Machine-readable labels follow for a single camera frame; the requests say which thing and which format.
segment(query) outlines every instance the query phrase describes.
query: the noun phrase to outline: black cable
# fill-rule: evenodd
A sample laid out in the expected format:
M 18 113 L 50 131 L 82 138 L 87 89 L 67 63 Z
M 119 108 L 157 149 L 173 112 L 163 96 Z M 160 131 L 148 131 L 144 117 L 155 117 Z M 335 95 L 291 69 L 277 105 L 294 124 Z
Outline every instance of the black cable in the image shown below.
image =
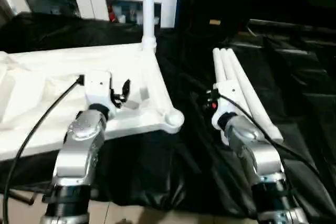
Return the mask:
M 232 105 L 234 105 L 236 108 L 238 108 L 240 111 L 242 111 L 244 113 L 244 115 L 249 118 L 251 120 L 252 123 L 255 124 L 255 126 L 264 134 L 265 139 L 275 148 L 275 149 L 282 149 L 285 152 L 291 154 L 292 156 L 294 156 L 297 160 L 303 162 L 319 179 L 319 181 L 321 181 L 322 185 L 325 187 L 325 189 L 327 190 L 327 192 L 329 194 L 331 194 L 328 190 L 328 187 L 326 186 L 326 184 L 324 183 L 321 175 L 318 173 L 318 171 L 311 165 L 309 164 L 309 162 L 302 157 L 301 155 L 297 154 L 296 152 L 292 151 L 291 149 L 289 149 L 288 147 L 285 147 L 281 144 L 278 144 L 277 142 L 275 142 L 268 134 L 267 132 L 263 129 L 263 127 L 261 127 L 261 125 L 251 116 L 249 115 L 249 113 L 246 112 L 246 110 L 244 110 L 238 103 L 236 103 L 235 101 L 233 101 L 232 99 L 230 99 L 229 97 L 226 97 L 220 93 L 218 93 L 218 96 L 220 98 L 225 99 L 226 101 L 228 101 L 229 103 L 231 103 Z
M 8 177 L 5 184 L 5 190 L 4 190 L 4 198 L 3 198 L 3 222 L 4 224 L 9 224 L 8 219 L 8 198 L 9 198 L 9 189 L 10 184 L 12 182 L 14 170 L 16 168 L 17 162 L 20 159 L 23 150 L 25 149 L 26 145 L 28 144 L 31 137 L 35 134 L 36 130 L 40 127 L 40 125 L 43 123 L 44 119 L 50 114 L 50 112 L 59 104 L 59 102 L 72 90 L 74 87 L 83 82 L 83 76 L 80 76 L 57 100 L 47 109 L 47 111 L 43 114 L 43 116 L 38 120 L 38 122 L 35 124 L 35 126 L 32 128 L 32 130 L 27 135 L 26 139 L 24 140 L 23 144 L 21 145 L 20 149 L 16 153 L 16 156 L 13 160 L 13 163 L 10 167 Z

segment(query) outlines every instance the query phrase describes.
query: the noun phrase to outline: white plastic frame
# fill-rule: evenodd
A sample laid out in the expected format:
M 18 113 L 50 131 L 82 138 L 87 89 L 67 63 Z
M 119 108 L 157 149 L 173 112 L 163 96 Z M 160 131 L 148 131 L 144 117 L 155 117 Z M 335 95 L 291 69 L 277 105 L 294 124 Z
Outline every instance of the white plastic frame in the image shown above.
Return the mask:
M 164 130 L 171 134 L 178 132 L 184 122 L 184 116 L 174 108 L 171 102 L 155 57 L 154 0 L 144 0 L 143 8 L 144 26 L 142 43 L 140 44 L 70 48 L 10 55 L 1 53 L 0 63 L 5 62 L 5 64 L 3 64 L 3 68 L 0 68 L 2 71 L 0 76 L 3 76 L 3 82 L 0 80 L 0 89 L 3 88 L 2 85 L 12 91 L 15 89 L 17 83 L 15 80 L 4 81 L 8 69 L 13 67 L 24 69 L 40 80 L 40 78 L 52 79 L 85 73 L 91 70 L 92 65 L 94 65 L 94 70 L 109 70 L 112 72 L 112 85 L 116 93 L 121 91 L 126 79 L 131 80 L 129 97 L 131 104 L 126 104 L 117 112 L 116 117 L 108 122 L 107 140 L 156 130 Z M 11 92 L 7 92 L 4 97 L 8 97 L 9 100 L 16 99 L 17 104 L 25 102 L 23 109 L 31 106 L 34 110 L 34 106 L 39 104 L 39 96 L 35 95 L 32 98 L 31 94 L 34 93 L 34 89 L 44 90 L 43 83 L 41 82 L 38 87 L 34 87 L 32 83 L 27 83 L 26 86 L 29 89 L 17 90 L 18 95 L 16 97 L 13 97 Z M 63 103 L 60 103 L 58 109 L 53 113 L 55 113 L 54 118 L 58 116 L 61 121 L 52 120 L 51 114 L 49 122 L 46 121 L 46 125 L 42 125 L 36 132 L 23 155 L 57 150 L 62 146 L 67 126 L 74 119 L 76 113 L 85 109 L 86 106 L 83 92 L 81 93 L 80 90 L 74 90 L 73 92 L 77 92 L 80 98 L 68 101 L 65 99 Z M 43 107 L 44 109 L 38 111 L 35 115 L 42 114 L 46 107 Z M 0 127 L 0 146 L 3 146 L 0 149 L 0 160 L 15 156 L 30 130 L 23 127 L 23 124 L 36 119 L 29 116 L 29 113 L 25 113 L 16 120 L 4 124 L 5 126 L 2 125 L 2 129 Z M 1 131 L 6 126 L 12 130 Z
M 221 50 L 215 48 L 213 50 L 213 57 L 216 74 L 214 88 L 218 88 L 221 94 L 237 102 L 265 129 L 273 140 L 282 143 L 284 138 L 279 129 L 270 120 L 234 51 L 231 48 L 223 48 Z M 225 112 L 242 114 L 228 101 L 220 98 L 218 100 L 218 109 L 212 118 L 212 125 L 217 130 L 220 130 L 217 125 L 218 119 Z M 228 145 L 228 140 L 224 136 L 223 131 L 221 131 L 221 136 L 222 141 Z

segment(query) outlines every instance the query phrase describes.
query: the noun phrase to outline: tiled floor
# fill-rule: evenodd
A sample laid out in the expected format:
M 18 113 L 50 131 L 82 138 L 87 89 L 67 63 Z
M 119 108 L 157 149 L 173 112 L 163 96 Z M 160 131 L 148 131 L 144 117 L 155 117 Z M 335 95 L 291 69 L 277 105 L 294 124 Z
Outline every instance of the tiled floor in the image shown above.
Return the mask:
M 32 195 L 27 192 L 20 193 L 26 196 Z M 2 217 L 2 196 L 0 200 L 0 216 Z M 38 224 L 45 210 L 46 205 L 41 203 L 41 195 L 31 207 L 9 200 L 11 224 Z M 89 212 L 91 224 L 256 224 L 255 221 L 249 219 L 198 215 L 179 211 L 162 212 L 139 206 L 120 207 L 111 202 L 91 201 Z

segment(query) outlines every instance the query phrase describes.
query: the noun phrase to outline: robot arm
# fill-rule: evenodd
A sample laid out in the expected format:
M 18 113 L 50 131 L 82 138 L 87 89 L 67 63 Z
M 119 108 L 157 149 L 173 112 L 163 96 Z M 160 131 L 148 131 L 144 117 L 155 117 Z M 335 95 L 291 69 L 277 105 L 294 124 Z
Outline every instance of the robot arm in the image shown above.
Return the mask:
M 308 224 L 291 194 L 277 150 L 245 116 L 224 113 L 218 120 L 240 159 L 250 184 L 260 224 Z
M 41 224 L 88 224 L 88 205 L 98 151 L 104 143 L 106 123 L 129 93 L 128 80 L 123 95 L 111 89 L 111 74 L 85 75 L 88 109 L 80 112 L 69 125 L 66 141 L 59 151 L 52 179 L 52 190 L 43 197 L 48 204 Z

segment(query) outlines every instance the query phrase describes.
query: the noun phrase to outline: black tablecloth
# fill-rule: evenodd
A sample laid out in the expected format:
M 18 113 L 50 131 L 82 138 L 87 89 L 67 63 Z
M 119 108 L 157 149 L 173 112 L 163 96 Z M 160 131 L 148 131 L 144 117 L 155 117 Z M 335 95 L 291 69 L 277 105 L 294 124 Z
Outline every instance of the black tablecloth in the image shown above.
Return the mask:
M 214 45 L 203 45 L 202 38 L 172 29 L 156 30 L 156 36 L 156 57 L 185 123 L 174 135 L 157 131 L 106 141 L 99 153 L 92 197 L 119 205 L 255 218 L 239 160 L 220 142 L 210 115 L 200 106 L 205 90 L 215 82 Z M 141 37 L 141 27 L 133 25 L 20 14 L 0 30 L 0 50 L 15 53 L 126 44 L 140 42 Z M 284 144 L 316 166 L 327 185 L 329 193 L 305 164 L 280 152 L 297 201 L 312 223 L 334 222 L 336 50 L 262 37 L 238 37 L 231 47 L 280 128 Z M 43 191 L 56 156 L 53 151 L 22 158 L 15 174 L 16 188 Z M 0 185 L 10 163 L 0 163 Z

